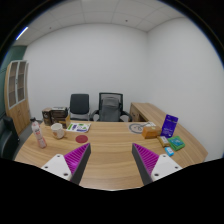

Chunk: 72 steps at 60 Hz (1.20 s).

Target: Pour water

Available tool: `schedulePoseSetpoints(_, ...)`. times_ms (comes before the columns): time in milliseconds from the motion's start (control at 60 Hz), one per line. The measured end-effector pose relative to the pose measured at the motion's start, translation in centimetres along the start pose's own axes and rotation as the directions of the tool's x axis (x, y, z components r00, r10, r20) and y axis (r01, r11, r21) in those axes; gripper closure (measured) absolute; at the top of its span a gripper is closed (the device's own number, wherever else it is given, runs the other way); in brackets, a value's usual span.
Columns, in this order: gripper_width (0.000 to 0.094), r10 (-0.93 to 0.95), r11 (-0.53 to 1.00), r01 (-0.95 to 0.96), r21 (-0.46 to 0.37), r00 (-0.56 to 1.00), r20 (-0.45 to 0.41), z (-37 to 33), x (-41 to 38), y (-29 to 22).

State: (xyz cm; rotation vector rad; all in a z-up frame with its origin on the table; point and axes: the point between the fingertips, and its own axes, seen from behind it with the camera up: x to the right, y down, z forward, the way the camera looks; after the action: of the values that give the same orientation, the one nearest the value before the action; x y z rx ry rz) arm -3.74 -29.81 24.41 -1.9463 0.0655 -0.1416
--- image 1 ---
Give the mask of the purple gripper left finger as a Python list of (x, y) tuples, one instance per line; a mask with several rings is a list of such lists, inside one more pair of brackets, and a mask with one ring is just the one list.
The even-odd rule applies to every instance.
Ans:
[(84, 144), (66, 155), (56, 154), (42, 169), (78, 185), (91, 154), (91, 145)]

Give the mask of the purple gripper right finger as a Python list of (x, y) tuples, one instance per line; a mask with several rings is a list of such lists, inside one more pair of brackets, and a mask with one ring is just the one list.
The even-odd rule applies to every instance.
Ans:
[(148, 185), (182, 169), (167, 154), (158, 155), (137, 143), (132, 144), (132, 154), (143, 185)]

